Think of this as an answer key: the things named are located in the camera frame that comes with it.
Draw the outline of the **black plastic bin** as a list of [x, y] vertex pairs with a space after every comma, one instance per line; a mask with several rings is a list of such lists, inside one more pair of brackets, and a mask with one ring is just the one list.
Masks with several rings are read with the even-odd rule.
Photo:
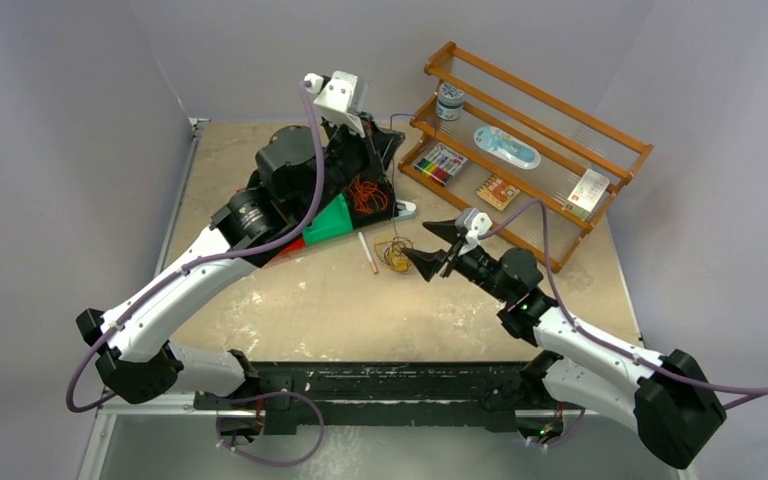
[[352, 219], [391, 216], [395, 194], [386, 178], [359, 174], [343, 190]]

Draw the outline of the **green plastic bin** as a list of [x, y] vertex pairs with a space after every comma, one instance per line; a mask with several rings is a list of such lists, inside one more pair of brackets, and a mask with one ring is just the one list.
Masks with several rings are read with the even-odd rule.
[[347, 234], [353, 230], [350, 210], [343, 194], [339, 194], [303, 230], [303, 240], [306, 245], [318, 244], [323, 241]]

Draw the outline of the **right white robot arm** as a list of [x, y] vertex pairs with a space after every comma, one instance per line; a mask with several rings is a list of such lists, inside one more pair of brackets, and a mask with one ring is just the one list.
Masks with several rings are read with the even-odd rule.
[[572, 403], [636, 433], [665, 464], [684, 470], [727, 418], [697, 360], [625, 342], [566, 312], [545, 293], [537, 258], [510, 248], [494, 258], [482, 247], [462, 252], [456, 223], [429, 221], [424, 228], [450, 245], [424, 252], [404, 248], [424, 280], [457, 273], [502, 303], [497, 316], [515, 339], [541, 349], [537, 365], [521, 381], [524, 399], [536, 407]]

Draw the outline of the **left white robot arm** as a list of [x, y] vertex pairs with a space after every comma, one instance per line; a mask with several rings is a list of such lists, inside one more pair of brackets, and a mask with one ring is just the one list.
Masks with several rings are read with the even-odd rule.
[[138, 294], [118, 307], [87, 309], [76, 319], [114, 395], [139, 404], [167, 392], [201, 391], [244, 409], [258, 382], [245, 354], [204, 351], [171, 335], [226, 288], [265, 266], [301, 238], [310, 206], [323, 210], [357, 179], [382, 179], [405, 141], [402, 132], [361, 117], [364, 133], [326, 125], [324, 187], [317, 181], [314, 130], [275, 131], [255, 155], [248, 184], [214, 213], [193, 243]]

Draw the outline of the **red plastic bin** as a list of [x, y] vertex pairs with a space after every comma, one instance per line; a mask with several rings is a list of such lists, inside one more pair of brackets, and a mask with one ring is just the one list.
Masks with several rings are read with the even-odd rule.
[[302, 237], [300, 237], [294, 242], [288, 243], [285, 246], [283, 246], [282, 249], [274, 256], [274, 259], [288, 256], [295, 251], [303, 249], [305, 246], [306, 246], [305, 240]]

